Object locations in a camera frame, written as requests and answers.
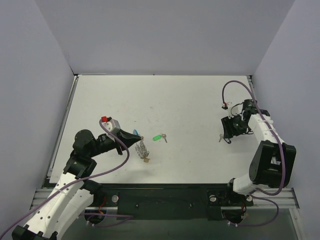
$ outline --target white wall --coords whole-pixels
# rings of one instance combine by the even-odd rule
[[[0,33],[2,232],[44,180],[74,77],[34,0],[0,1]]]
[[[76,74],[250,75],[294,0],[36,0]]]
[[[319,12],[319,0],[296,0],[253,76],[259,105],[297,149],[290,184],[310,239],[320,236]]]

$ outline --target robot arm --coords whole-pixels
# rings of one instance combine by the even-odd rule
[[[293,164],[296,157],[296,148],[287,145],[276,132],[273,121],[268,111],[260,109],[265,120],[258,114],[257,108],[252,99],[243,102],[242,111],[238,113],[236,106],[229,105],[228,116],[221,119],[226,139],[234,136],[253,132],[259,143],[257,151],[249,167],[249,172],[242,177],[234,178],[231,181],[233,192],[240,195],[249,195],[256,188],[279,188],[282,179],[282,164],[280,149],[277,139],[270,131],[265,122],[268,122],[273,132],[282,144],[285,159],[284,187],[288,185]]]
[[[118,121],[112,118],[102,119],[106,122],[106,128],[128,148],[141,140],[140,136],[121,130]],[[74,150],[50,196],[57,191],[60,193],[38,209],[24,227],[17,226],[12,232],[13,240],[61,239],[80,213],[93,203],[94,195],[99,194],[101,184],[87,179],[76,182],[63,190],[61,188],[77,179],[90,176],[97,165],[92,157],[112,149],[117,149],[119,155],[122,155],[124,151],[123,147],[112,137],[102,134],[95,139],[89,130],[79,131],[74,140]]]

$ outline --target red clip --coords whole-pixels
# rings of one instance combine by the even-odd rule
[[[101,117],[101,120],[102,120],[103,123],[108,122],[108,118],[106,116]]]

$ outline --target key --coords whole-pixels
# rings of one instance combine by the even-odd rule
[[[224,139],[224,135],[223,135],[223,134],[220,134],[219,136],[220,136],[220,139],[219,139],[219,143],[220,143],[221,140]]]
[[[161,134],[161,137],[165,140],[166,143],[168,143],[168,141],[167,141],[167,135]]]

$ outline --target screw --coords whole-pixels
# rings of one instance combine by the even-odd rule
[[[113,195],[111,198],[112,202],[116,203],[119,200],[119,197],[117,195]]]
[[[209,200],[210,200],[210,202],[215,202],[217,200],[217,198],[215,195],[210,195]]]

